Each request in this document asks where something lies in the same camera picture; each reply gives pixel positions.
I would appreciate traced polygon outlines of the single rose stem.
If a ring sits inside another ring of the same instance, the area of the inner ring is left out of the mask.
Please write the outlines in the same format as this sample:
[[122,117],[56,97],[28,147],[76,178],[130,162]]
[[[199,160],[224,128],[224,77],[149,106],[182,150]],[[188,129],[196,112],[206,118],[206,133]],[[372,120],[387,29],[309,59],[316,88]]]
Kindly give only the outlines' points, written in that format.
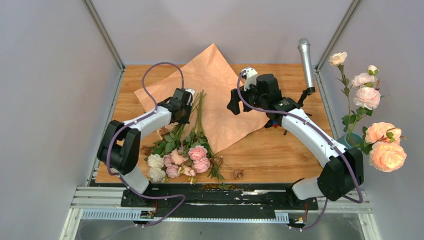
[[340,74],[341,78],[338,80],[343,84],[343,88],[341,89],[342,93],[346,96],[347,99],[347,109],[348,113],[344,117],[342,117],[342,124],[344,125],[343,131],[347,134],[349,137],[352,134],[352,125],[353,122],[351,121],[352,116],[355,114],[351,111],[351,103],[350,103],[350,80],[345,75],[345,67],[344,63],[348,57],[348,53],[346,51],[334,53],[329,56],[328,62],[333,66],[336,67]]

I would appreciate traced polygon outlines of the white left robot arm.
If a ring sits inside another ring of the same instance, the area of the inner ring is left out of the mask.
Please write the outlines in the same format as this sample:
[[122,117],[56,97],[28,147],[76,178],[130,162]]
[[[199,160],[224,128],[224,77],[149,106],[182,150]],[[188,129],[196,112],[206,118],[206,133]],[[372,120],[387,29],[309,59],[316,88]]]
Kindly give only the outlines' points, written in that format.
[[124,122],[112,120],[106,127],[96,158],[118,174],[142,207],[152,203],[153,193],[138,167],[141,140],[166,125],[188,124],[195,94],[192,88],[176,88],[152,110]]

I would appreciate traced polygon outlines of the rose bouquet with green leaves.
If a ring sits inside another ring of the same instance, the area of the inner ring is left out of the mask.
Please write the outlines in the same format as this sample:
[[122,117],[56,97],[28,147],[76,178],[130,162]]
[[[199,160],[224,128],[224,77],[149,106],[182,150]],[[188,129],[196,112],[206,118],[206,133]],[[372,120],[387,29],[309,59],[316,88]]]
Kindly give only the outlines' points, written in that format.
[[172,128],[160,129],[161,140],[152,146],[142,146],[140,152],[145,155],[148,165],[147,179],[152,183],[166,183],[169,179],[187,177],[194,185],[197,177],[208,173],[211,179],[217,179],[218,188],[227,190],[225,178],[220,172],[223,161],[212,150],[203,127],[203,107],[206,93],[201,91],[194,98],[195,122],[187,136],[183,136],[185,124],[173,124]]

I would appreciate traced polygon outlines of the brown kraft wrapping paper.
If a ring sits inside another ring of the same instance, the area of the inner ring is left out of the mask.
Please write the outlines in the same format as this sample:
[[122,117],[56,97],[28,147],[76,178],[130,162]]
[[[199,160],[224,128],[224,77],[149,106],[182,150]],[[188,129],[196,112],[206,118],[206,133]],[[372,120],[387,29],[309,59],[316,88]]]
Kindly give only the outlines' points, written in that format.
[[266,142],[264,125],[268,119],[264,113],[251,110],[234,115],[227,109],[238,76],[216,44],[208,46],[181,70],[170,65],[170,74],[159,76],[163,68],[165,65],[155,67],[145,78],[148,92],[160,102],[181,87],[181,83],[197,93],[203,91],[202,126],[214,152],[232,145],[247,150]]

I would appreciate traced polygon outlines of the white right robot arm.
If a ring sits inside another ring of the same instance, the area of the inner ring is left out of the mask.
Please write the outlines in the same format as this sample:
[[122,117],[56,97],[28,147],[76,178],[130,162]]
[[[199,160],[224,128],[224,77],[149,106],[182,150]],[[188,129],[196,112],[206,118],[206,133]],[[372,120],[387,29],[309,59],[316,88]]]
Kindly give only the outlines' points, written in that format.
[[292,183],[285,195],[286,204],[298,209],[306,199],[324,197],[330,201],[347,198],[350,191],[361,191],[364,182],[363,155],[347,147],[318,127],[302,109],[303,100],[313,87],[303,91],[299,101],[283,97],[272,73],[259,75],[253,68],[241,71],[237,87],[230,92],[227,109],[234,115],[255,110],[265,113],[267,127],[277,124],[297,137],[322,166],[318,176]]

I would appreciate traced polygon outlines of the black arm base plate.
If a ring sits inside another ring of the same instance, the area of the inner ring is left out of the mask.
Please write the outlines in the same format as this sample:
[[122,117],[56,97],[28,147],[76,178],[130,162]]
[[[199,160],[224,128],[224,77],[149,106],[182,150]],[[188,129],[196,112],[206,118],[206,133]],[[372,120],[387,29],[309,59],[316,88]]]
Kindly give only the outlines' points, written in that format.
[[171,217],[196,218],[274,218],[276,210],[315,211],[315,198],[294,200],[286,192],[285,183],[234,183],[228,189],[219,189],[217,184],[202,183],[151,183],[142,198],[126,189],[120,205],[132,208],[153,208],[155,216],[163,217],[181,201],[185,200]]

